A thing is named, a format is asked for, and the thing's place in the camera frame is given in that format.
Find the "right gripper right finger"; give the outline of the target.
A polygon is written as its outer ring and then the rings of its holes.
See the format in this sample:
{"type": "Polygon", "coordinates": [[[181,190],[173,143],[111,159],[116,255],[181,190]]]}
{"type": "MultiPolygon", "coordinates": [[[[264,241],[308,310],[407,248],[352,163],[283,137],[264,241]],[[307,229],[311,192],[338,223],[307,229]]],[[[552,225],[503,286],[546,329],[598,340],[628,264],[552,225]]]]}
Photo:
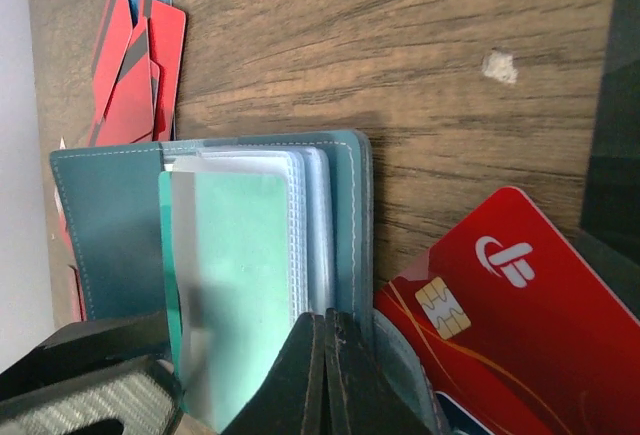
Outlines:
{"type": "Polygon", "coordinates": [[[331,434],[428,434],[394,392],[352,317],[325,313],[325,375],[331,434]]]}

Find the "blue leather card holder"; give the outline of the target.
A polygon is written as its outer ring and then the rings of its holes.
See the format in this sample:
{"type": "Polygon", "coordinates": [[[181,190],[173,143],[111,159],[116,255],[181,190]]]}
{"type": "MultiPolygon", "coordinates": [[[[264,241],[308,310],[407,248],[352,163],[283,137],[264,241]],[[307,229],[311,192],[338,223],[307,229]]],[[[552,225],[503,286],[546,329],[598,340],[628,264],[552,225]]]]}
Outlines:
{"type": "Polygon", "coordinates": [[[63,149],[50,167],[90,320],[161,313],[183,410],[220,434],[446,434],[373,306],[368,137],[63,149]]]}

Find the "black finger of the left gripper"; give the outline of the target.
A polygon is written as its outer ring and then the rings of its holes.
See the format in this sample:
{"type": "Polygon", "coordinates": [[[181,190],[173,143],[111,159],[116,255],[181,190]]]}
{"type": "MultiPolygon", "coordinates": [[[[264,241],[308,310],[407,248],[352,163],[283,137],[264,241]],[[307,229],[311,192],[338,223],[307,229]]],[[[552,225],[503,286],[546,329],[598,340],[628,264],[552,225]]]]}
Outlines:
{"type": "Polygon", "coordinates": [[[172,434],[183,390],[163,312],[71,323],[1,374],[4,434],[172,434]]]}

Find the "teal VIP card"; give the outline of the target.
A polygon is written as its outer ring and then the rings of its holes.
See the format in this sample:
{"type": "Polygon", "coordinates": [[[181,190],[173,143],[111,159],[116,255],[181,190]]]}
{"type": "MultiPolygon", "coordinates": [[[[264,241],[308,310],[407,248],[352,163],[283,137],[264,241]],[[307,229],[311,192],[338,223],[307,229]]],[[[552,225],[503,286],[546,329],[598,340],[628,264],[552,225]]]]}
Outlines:
{"type": "Polygon", "coordinates": [[[171,355],[186,412],[217,433],[289,333],[287,190],[277,175],[158,179],[171,355]]]}

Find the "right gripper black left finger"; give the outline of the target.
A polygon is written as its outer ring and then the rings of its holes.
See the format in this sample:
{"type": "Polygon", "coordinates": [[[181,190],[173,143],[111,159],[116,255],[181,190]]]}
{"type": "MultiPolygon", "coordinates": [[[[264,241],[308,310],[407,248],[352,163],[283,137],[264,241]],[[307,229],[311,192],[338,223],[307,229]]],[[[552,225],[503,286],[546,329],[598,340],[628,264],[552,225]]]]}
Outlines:
{"type": "Polygon", "coordinates": [[[295,322],[264,382],[226,434],[321,434],[325,322],[304,313],[295,322]]]}

